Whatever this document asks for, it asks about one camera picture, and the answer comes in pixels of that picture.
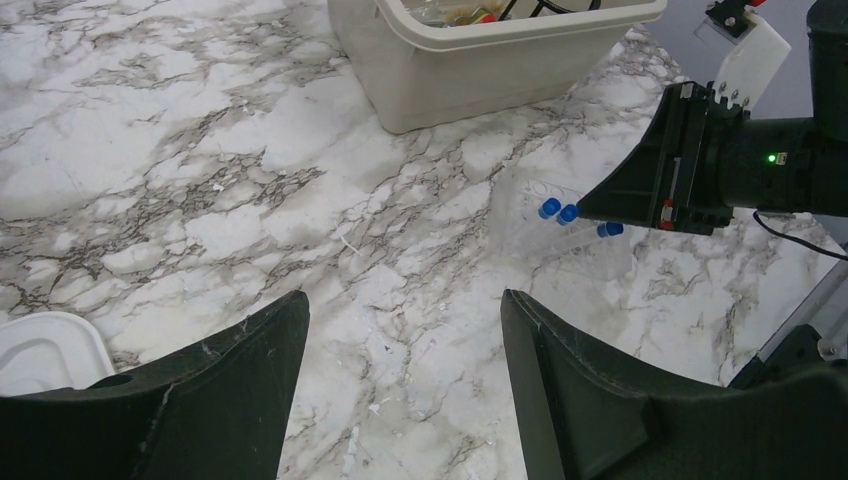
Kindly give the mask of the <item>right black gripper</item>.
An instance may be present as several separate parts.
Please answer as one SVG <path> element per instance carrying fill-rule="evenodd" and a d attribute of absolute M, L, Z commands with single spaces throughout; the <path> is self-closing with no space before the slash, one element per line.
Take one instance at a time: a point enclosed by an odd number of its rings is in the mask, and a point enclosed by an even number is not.
<path fill-rule="evenodd" d="M 736 208 L 847 214 L 847 143 L 811 118 L 751 118 L 696 82 L 664 89 L 626 158 L 577 203 L 586 219 L 710 235 Z"/>

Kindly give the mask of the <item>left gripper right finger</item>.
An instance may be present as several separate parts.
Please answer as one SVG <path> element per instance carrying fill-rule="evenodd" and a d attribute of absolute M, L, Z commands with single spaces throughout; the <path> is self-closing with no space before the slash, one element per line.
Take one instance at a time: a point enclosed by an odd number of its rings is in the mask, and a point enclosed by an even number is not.
<path fill-rule="evenodd" d="M 843 479 L 847 363 L 795 327 L 727 387 L 637 359 L 518 290 L 500 318 L 531 479 Z"/>

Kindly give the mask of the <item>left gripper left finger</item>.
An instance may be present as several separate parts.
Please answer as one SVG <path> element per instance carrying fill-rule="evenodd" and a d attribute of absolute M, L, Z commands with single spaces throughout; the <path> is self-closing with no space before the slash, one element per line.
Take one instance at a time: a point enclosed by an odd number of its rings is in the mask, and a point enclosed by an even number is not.
<path fill-rule="evenodd" d="M 294 290 L 83 390 L 1 401 L 5 479 L 273 479 L 310 322 Z"/>

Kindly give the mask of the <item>blue cap test tube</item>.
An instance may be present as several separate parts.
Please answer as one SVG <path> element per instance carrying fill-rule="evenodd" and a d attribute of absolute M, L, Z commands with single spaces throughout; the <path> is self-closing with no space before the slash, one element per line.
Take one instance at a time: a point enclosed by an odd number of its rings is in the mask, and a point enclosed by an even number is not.
<path fill-rule="evenodd" d="M 558 225 L 552 233 L 534 244 L 530 254 L 537 258 L 567 254 L 623 233 L 624 225 L 620 223 L 575 221 L 565 226 Z"/>
<path fill-rule="evenodd" d="M 557 215 L 556 221 L 560 226 L 568 226 L 579 217 L 579 208 L 574 204 L 564 206 Z"/>
<path fill-rule="evenodd" d="M 546 199 L 538 208 L 537 214 L 542 220 L 549 220 L 551 218 L 555 218 L 560 210 L 562 209 L 562 204 L 559 199 L 551 197 Z"/>

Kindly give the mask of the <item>black wire ring stand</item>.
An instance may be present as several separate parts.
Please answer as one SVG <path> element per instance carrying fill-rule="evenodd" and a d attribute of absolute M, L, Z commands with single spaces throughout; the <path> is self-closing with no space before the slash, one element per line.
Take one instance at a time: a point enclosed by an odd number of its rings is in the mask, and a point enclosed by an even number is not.
<path fill-rule="evenodd" d="M 602 0 L 510 0 L 498 16 L 499 21 L 598 10 Z"/>

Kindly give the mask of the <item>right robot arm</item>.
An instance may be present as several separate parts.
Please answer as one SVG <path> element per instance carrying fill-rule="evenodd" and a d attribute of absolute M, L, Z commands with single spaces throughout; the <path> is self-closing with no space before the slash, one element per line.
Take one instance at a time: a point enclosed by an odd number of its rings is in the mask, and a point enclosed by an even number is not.
<path fill-rule="evenodd" d="M 734 41 L 716 78 L 668 85 L 640 142 L 578 201 L 583 218 L 699 235 L 738 208 L 847 213 L 847 5 L 816 1 L 805 20 L 813 113 L 755 119 L 752 107 L 789 44 L 752 1 L 717 1 L 710 27 Z"/>

